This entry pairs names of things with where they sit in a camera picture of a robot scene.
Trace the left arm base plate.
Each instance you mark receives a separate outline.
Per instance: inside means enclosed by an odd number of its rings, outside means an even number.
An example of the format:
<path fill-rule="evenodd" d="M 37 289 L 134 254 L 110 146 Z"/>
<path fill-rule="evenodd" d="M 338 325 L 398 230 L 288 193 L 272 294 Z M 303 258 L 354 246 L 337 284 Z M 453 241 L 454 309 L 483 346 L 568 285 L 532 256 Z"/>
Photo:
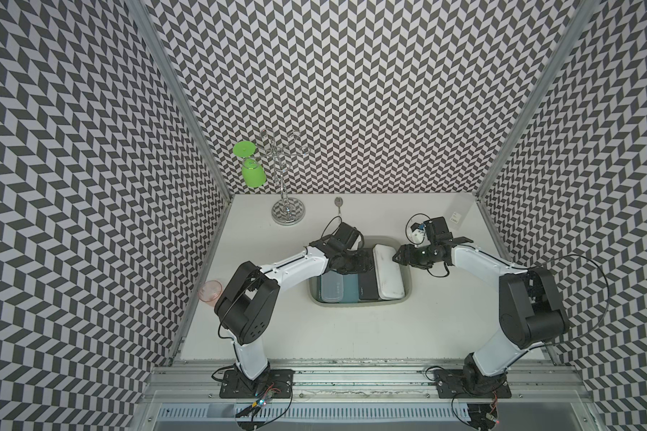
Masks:
<path fill-rule="evenodd" d="M 292 393 L 295 372 L 292 369 L 267 369 L 255 380 L 248 379 L 238 369 L 229 369 L 223 375 L 219 398 L 258 399 L 269 391 L 276 399 L 287 399 Z"/>

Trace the clear frosted pencil case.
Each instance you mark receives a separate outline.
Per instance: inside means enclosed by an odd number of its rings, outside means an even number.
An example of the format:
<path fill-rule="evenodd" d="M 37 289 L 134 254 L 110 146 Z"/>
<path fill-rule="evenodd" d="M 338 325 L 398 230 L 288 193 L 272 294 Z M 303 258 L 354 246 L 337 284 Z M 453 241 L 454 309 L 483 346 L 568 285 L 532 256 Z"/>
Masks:
<path fill-rule="evenodd" d="M 344 276 L 329 271 L 320 278 L 319 296 L 323 303 L 341 303 L 344 296 Z"/>

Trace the grey-green plastic storage box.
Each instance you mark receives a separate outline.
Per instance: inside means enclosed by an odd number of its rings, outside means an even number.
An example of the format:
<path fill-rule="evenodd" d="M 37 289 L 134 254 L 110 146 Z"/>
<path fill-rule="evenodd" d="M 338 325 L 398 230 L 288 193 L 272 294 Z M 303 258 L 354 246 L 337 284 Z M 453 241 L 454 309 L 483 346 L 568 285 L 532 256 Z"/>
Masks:
<path fill-rule="evenodd" d="M 365 238 L 365 247 L 366 248 L 373 248 L 376 245 L 385 245 L 392 247 L 395 251 L 402 245 L 399 240 L 392 238 L 390 236 L 384 236 L 384 235 L 372 235 L 369 237 Z M 404 303 L 407 300 L 410 299 L 410 296 L 412 295 L 413 292 L 413 280 L 412 280 L 412 273 L 411 269 L 407 266 L 400 266 L 400 273 L 402 277 L 402 282 L 403 282 L 403 287 L 404 287 L 404 297 L 399 298 L 399 299 L 392 299 L 392 300 L 386 300 L 386 299 L 379 299 L 379 300 L 361 300 L 357 299 L 356 301 L 353 302 L 339 302 L 339 303 L 325 303 L 320 296 L 320 277 L 317 278 L 310 278 L 306 282 L 306 286 L 308 288 L 308 296 L 309 298 L 316 303 L 317 305 L 321 307 L 343 307 L 343 308 L 350 308 L 350 307 L 368 307 L 368 306 L 380 306 L 380 305 L 399 305 L 399 303 Z"/>

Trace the white pencil case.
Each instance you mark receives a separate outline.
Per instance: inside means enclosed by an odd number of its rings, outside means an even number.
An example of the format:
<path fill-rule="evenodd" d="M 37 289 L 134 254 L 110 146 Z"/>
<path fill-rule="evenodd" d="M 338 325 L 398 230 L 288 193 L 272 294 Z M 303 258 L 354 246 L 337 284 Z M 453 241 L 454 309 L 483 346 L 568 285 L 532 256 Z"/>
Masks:
<path fill-rule="evenodd" d="M 382 300 L 395 301 L 405 297 L 400 265 L 394 261 L 393 247 L 377 244 L 372 249 L 377 279 L 377 291 Z"/>

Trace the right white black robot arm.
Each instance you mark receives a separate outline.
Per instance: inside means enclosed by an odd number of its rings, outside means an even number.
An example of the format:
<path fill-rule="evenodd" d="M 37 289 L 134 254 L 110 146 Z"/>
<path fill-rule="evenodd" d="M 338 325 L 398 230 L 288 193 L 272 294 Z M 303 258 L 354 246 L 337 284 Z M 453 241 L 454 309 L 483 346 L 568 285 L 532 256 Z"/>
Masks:
<path fill-rule="evenodd" d="M 507 382 L 507 372 L 533 348 L 570 330 L 562 294 L 549 269 L 522 267 L 483 251 L 467 237 L 456 237 L 443 217 L 413 225 L 424 240 L 405 244 L 393 256 L 399 265 L 430 270 L 464 269 L 494 287 L 498 294 L 499 329 L 464 361 L 461 384 L 467 395 L 483 396 Z"/>

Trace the black pencil case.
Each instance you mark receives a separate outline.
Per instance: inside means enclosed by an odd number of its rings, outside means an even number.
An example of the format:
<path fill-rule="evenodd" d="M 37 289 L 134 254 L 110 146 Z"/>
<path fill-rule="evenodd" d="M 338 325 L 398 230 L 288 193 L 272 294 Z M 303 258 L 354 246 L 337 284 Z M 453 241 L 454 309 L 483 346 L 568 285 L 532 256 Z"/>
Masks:
<path fill-rule="evenodd" d="M 371 269 L 358 275 L 359 301 L 376 302 L 380 300 L 377 275 L 375 269 Z"/>

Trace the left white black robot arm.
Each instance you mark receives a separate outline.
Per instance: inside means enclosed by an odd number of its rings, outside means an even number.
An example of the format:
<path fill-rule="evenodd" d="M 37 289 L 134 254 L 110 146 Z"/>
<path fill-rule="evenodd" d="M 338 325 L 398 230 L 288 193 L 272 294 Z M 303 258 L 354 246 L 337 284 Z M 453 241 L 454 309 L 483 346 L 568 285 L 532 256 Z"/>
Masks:
<path fill-rule="evenodd" d="M 219 318 L 217 335 L 228 339 L 235 352 L 237 373 L 250 383 L 270 370 L 261 337 L 266 332 L 279 295 L 328 272 L 361 274 L 374 268 L 357 228 L 341 223 L 303 251 L 273 264 L 246 261 L 238 266 L 214 306 Z"/>

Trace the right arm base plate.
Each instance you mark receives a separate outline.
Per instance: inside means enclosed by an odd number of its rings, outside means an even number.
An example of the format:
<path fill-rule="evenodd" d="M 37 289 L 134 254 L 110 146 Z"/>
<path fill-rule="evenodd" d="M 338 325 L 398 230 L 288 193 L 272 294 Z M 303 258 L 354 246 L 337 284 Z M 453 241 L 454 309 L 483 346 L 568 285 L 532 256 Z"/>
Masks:
<path fill-rule="evenodd" d="M 454 396 L 468 399 L 508 400 L 512 397 L 507 375 L 483 376 L 471 368 L 467 376 L 463 370 L 435 368 L 431 371 L 434 384 L 441 399 L 448 400 Z"/>

